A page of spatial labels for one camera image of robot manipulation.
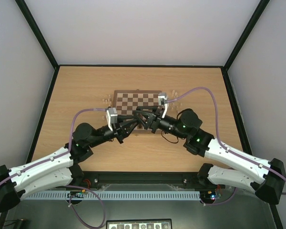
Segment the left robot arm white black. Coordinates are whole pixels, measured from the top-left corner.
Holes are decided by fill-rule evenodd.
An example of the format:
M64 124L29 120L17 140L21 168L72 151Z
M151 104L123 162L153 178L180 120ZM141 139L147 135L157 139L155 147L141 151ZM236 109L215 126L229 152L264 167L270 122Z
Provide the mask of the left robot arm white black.
M113 139L122 143L138 123L134 115L120 115L115 124L98 129L81 123L72 133L71 142L54 153L10 169L0 166L0 213L36 192L80 185L84 174L79 163L93 155L91 148Z

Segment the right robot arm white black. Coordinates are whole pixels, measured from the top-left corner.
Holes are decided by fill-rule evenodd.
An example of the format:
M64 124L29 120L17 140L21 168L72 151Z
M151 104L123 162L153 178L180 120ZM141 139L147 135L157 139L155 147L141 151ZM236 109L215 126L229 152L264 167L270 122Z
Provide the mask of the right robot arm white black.
M181 111L177 118L164 116L163 113L164 110L160 108L133 111L133 115L145 129L153 132L160 129L182 138L185 140L184 147L191 154L216 160L229 167L224 169L204 163L197 174L202 186L233 186L252 192L269 204L279 203L286 176L282 161L276 158L272 161L255 158L222 143L201 129L202 121L192 109Z

